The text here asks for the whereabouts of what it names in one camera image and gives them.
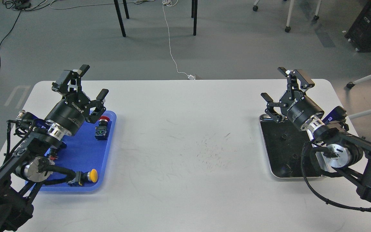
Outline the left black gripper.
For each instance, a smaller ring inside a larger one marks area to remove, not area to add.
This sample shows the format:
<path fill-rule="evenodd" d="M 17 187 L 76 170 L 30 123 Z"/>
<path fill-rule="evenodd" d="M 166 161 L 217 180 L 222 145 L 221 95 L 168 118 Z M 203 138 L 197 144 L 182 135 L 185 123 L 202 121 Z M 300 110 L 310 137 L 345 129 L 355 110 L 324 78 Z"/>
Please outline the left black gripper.
<path fill-rule="evenodd" d="M 52 83 L 52 91 L 63 96 L 45 117 L 46 121 L 57 123 L 74 136 L 82 124 L 96 123 L 106 110 L 104 99 L 109 93 L 102 89 L 95 100 L 91 100 L 82 91 L 81 78 L 90 66 L 82 65 L 79 69 L 64 70 L 60 78 Z"/>

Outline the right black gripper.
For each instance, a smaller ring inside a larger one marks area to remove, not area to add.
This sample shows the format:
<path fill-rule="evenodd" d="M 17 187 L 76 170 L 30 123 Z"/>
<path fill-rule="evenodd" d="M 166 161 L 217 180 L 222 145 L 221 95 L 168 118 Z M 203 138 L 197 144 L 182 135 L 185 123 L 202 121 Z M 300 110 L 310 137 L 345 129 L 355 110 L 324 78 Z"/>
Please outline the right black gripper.
<path fill-rule="evenodd" d="M 293 100 L 290 103 L 274 102 L 267 93 L 261 93 L 261 97 L 267 102 L 265 113 L 275 122 L 282 123 L 289 120 L 300 131 L 307 129 L 310 118 L 321 119 L 324 111 L 305 92 L 315 87 L 314 81 L 302 69 L 287 70 L 278 67 L 277 70 L 287 78 L 287 90 L 280 100 Z M 277 113 L 274 108 L 282 108 L 282 114 Z"/>

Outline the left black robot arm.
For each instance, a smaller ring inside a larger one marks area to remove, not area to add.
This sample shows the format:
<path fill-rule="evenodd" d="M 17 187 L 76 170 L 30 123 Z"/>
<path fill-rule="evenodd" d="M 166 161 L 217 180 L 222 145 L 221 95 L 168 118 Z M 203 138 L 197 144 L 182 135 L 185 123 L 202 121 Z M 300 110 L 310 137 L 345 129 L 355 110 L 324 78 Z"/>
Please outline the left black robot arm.
<path fill-rule="evenodd" d="M 0 232 L 16 231 L 32 218 L 32 203 L 43 185 L 97 182 L 95 169 L 73 171 L 53 161 L 66 147 L 64 136 L 74 136 L 84 122 L 103 119 L 109 90 L 102 89 L 94 100 L 87 97 L 81 89 L 81 78 L 89 68 L 82 65 L 65 70 L 52 83 L 52 90 L 62 98 L 44 119 L 20 111 L 15 120 L 7 121 L 7 150 L 0 167 Z"/>

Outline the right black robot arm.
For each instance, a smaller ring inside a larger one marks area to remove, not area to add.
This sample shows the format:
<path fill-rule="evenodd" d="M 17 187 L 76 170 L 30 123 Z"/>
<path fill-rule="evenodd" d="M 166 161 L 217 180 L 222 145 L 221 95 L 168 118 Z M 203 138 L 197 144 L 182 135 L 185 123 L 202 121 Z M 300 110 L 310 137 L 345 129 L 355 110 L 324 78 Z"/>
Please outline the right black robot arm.
<path fill-rule="evenodd" d="M 324 111 L 306 92 L 315 86 L 313 80 L 303 70 L 287 70 L 278 67 L 287 79 L 287 89 L 275 102 L 267 93 L 262 93 L 266 101 L 265 114 L 275 123 L 285 120 L 292 123 L 298 131 L 309 131 L 311 138 L 304 142 L 300 156 L 301 176 L 311 192 L 327 205 L 349 210 L 371 212 L 371 208 L 350 207 L 325 198 L 315 191 L 308 182 L 304 163 L 306 155 L 320 152 L 333 160 L 333 173 L 315 166 L 320 175 L 337 178 L 345 177 L 356 186 L 356 193 L 371 203 L 371 142 L 349 133 L 346 123 L 347 113 L 343 107 L 335 107 L 327 117 Z"/>

